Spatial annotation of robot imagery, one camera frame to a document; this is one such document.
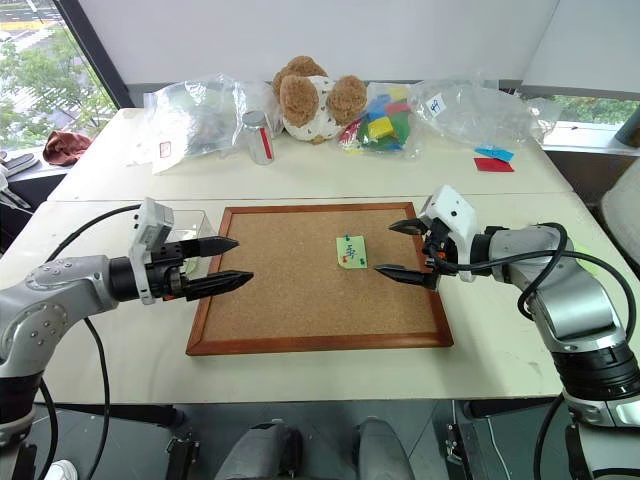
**green note card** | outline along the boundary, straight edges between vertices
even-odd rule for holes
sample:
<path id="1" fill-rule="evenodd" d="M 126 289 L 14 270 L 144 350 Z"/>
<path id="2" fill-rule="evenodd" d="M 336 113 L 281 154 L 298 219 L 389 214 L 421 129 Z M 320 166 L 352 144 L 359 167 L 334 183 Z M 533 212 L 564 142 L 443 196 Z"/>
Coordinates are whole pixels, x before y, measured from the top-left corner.
<path id="1" fill-rule="evenodd" d="M 364 248 L 364 237 L 345 235 L 336 238 L 338 264 L 342 268 L 367 268 L 367 251 Z"/>

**table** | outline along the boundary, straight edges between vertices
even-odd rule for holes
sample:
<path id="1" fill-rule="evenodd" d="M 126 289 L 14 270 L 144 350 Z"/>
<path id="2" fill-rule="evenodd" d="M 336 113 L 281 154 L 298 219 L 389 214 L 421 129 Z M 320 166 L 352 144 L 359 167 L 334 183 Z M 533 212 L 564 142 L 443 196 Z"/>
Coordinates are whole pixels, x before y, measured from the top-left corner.
<path id="1" fill-rule="evenodd" d="M 640 284 L 574 193 L 468 195 L 483 225 L 512 228 L 558 221 L 592 254 L 612 263 L 640 298 Z M 407 197 L 350 202 L 406 201 Z M 423 196 L 410 197 L 416 208 Z M 344 199 L 167 201 L 201 209 L 214 226 L 226 206 L 342 203 Z M 80 224 L 128 202 L 46 202 L 0 259 L 0 288 L 20 281 Z M 86 232 L 65 255 L 126 255 L 128 214 Z M 598 274 L 626 317 L 621 290 Z M 495 398 L 548 396 L 561 384 L 533 323 L 516 309 L 518 290 L 490 278 L 472 284 L 443 278 L 441 295 L 455 344 L 397 349 L 188 357 L 184 354 L 196 303 L 183 299 L 145 307 L 121 304 L 94 317 L 102 335 L 114 403 L 268 402 L 295 400 Z M 632 347 L 639 351 L 638 337 Z M 58 402 L 100 403 L 98 354 L 77 325 L 62 339 L 45 378 Z"/>
<path id="2" fill-rule="evenodd" d="M 313 146 L 286 134 L 276 159 L 255 165 L 247 153 L 190 159 L 160 175 L 130 165 L 139 142 L 141 109 L 120 110 L 49 200 L 218 200 L 424 196 L 442 183 L 462 194 L 561 193 L 571 186 L 533 141 L 516 149 L 514 173 L 478 172 L 470 147 L 425 133 L 415 161 L 346 155 L 332 142 Z"/>

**cork board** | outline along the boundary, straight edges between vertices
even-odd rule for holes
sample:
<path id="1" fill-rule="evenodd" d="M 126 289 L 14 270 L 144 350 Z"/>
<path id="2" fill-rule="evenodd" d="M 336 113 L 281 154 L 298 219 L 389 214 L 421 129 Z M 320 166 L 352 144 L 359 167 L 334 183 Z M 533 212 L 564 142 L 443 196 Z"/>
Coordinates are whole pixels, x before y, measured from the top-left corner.
<path id="1" fill-rule="evenodd" d="M 444 347 L 453 344 L 440 297 L 396 283 L 373 266 L 424 269 L 421 239 L 388 230 L 413 204 L 229 207 L 219 235 L 240 246 L 210 272 L 254 278 L 200 300 L 188 355 Z M 363 235 L 369 268 L 338 265 L 336 237 Z"/>

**clear plastic bag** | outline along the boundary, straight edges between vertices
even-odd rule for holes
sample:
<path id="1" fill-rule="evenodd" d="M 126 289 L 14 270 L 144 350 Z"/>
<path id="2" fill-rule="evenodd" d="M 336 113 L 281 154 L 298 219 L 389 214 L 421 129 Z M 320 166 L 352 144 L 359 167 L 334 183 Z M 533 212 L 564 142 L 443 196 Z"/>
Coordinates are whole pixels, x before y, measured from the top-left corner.
<path id="1" fill-rule="evenodd" d="M 498 90 L 496 81 L 468 78 L 425 80 L 412 85 L 409 105 L 420 120 L 441 135 L 474 147 L 516 146 L 531 136 L 541 141 L 559 117 L 553 102 L 529 106 L 517 96 Z"/>
<path id="2" fill-rule="evenodd" d="M 131 162 L 151 162 L 153 173 L 197 155 L 237 151 L 243 145 L 242 115 L 248 111 L 265 113 L 272 136 L 283 128 L 271 86 L 236 81 L 224 74 L 147 93 L 144 108 L 141 140 Z"/>
<path id="3" fill-rule="evenodd" d="M 414 158 L 419 151 L 421 128 L 407 102 L 409 86 L 371 82 L 363 114 L 337 137 L 348 153 L 374 152 Z"/>

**teddy bear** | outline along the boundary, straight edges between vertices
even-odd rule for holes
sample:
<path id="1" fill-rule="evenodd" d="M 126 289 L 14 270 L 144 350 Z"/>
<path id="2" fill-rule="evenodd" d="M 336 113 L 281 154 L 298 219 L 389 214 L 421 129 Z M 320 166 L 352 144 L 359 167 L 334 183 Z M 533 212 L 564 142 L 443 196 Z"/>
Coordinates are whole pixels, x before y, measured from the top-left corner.
<path id="1" fill-rule="evenodd" d="M 272 86 L 289 134 L 314 144 L 344 130 L 367 102 L 360 79 L 348 75 L 331 80 L 311 57 L 295 57 L 276 74 Z"/>

